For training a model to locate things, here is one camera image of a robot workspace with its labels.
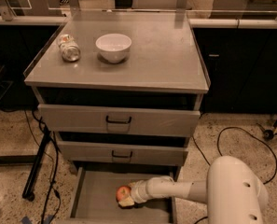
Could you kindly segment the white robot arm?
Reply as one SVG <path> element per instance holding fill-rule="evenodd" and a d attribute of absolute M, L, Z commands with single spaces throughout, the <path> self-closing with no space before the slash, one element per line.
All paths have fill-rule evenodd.
<path fill-rule="evenodd" d="M 263 182 L 243 161 L 221 156 L 211 164 L 204 181 L 175 181 L 158 176 L 134 181 L 116 191 L 122 207 L 163 198 L 207 205 L 209 224 L 263 224 L 269 194 Z"/>

